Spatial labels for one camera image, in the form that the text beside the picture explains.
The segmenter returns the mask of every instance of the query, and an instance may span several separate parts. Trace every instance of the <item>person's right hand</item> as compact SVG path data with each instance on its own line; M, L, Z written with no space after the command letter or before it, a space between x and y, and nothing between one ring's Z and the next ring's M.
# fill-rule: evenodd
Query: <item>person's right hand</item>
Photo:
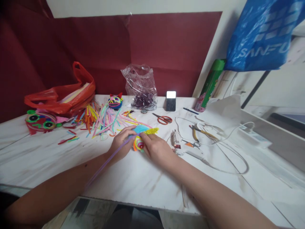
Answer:
M155 164L163 169L167 169L174 163L175 158L178 156L172 151L166 141L155 134L147 135L141 133L140 136L145 143L144 152Z

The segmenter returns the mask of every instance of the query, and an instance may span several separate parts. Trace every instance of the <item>metal pole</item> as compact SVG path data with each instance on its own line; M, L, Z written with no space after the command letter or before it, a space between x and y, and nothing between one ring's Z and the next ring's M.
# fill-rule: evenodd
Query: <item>metal pole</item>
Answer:
M244 103L242 104L242 106L241 106L242 109L245 108L245 106L248 104L248 102L250 101L252 96L255 94L255 92L260 87L260 85L264 82L264 80L266 79L267 75L269 75L269 73L270 73L270 71L265 71L264 72L264 74L261 76L260 80L257 82L255 87L252 89L252 91L250 92L250 94L248 95L248 97L246 98Z

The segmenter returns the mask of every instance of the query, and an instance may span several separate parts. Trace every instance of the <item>smartphone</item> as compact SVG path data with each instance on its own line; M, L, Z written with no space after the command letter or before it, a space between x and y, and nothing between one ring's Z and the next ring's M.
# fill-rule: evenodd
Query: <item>smartphone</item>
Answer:
M166 92L166 111L176 111L176 92Z

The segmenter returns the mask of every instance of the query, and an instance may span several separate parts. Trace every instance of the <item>blue plastic bag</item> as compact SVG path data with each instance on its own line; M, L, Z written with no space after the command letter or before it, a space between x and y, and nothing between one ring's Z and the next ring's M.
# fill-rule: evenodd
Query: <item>blue plastic bag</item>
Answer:
M305 18L305 0L248 0L231 37L225 70L279 69L292 30Z

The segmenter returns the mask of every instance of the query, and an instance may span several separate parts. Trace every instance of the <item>red backdrop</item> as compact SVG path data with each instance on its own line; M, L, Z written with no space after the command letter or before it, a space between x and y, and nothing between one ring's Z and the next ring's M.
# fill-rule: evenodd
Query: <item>red backdrop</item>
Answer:
M45 0L19 0L0 22L0 121L25 114L27 94L75 83L72 63L94 77L97 94L125 91L120 69L147 64L159 96L191 97L221 12L53 18Z

